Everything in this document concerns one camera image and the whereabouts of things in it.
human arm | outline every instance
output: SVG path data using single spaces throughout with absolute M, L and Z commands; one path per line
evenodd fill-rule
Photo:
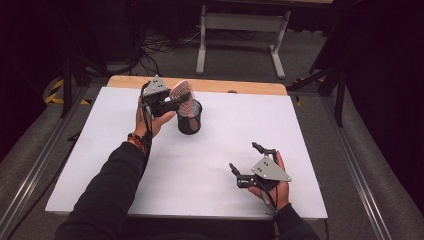
M 168 112 L 151 121 L 152 135 L 173 116 L 173 112 Z M 147 131 L 142 119 L 137 109 L 134 133 L 139 136 Z M 123 142 L 91 180 L 68 219 L 57 229 L 55 239 L 117 239 L 134 201 L 146 161 L 146 155 L 133 139 Z
M 277 164 L 285 170 L 283 159 L 277 151 Z M 257 187 L 249 187 L 248 190 L 262 199 L 261 190 Z M 281 181 L 277 187 L 269 191 L 272 200 L 277 203 L 277 213 L 274 216 L 276 225 L 275 232 L 280 240 L 316 240 L 318 235 L 311 226 L 303 220 L 289 203 L 289 183 Z

white metal stand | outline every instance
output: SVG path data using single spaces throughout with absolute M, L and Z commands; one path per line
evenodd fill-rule
M 196 74 L 202 75 L 205 69 L 206 57 L 206 29 L 226 29 L 276 32 L 277 39 L 274 45 L 269 46 L 275 71 L 278 78 L 284 78 L 284 70 L 281 65 L 279 50 L 286 32 L 290 17 L 290 11 L 286 11 L 284 16 L 258 16 L 245 14 L 207 13 L 206 6 L 202 6 L 200 18 L 200 46 L 197 57 Z

black curtain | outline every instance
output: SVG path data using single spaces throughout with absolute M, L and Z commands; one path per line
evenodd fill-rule
M 0 161 L 46 108 L 43 92 L 59 74 L 57 36 L 29 1 L 0 8 Z
M 420 1 L 363 1 L 342 19 L 315 62 L 344 68 L 354 104 L 418 208 L 424 210 L 424 17 Z

wooden table edge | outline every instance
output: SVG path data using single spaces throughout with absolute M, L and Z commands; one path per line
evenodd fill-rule
M 109 79 L 107 87 L 117 88 L 140 88 L 153 77 L 144 76 L 120 76 L 115 75 Z M 165 84 L 172 88 L 178 82 L 186 80 L 190 83 L 193 91 L 200 92 L 234 92 L 241 94 L 280 95 L 287 96 L 286 87 L 280 83 L 258 83 L 243 81 L 225 81 L 210 79 L 185 79 L 185 78 L 161 78 Z

white table surface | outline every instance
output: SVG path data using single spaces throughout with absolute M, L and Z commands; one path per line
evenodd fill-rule
M 134 130 L 139 89 L 102 88 L 60 175 L 46 211 L 69 213 L 110 153 Z M 203 105 L 201 129 L 184 135 L 177 117 L 153 140 L 150 160 L 130 215 L 183 218 L 269 219 L 262 200 L 236 186 L 233 163 L 252 174 L 263 155 L 280 150 L 290 202 L 303 218 L 327 212 L 290 97 L 195 92 Z

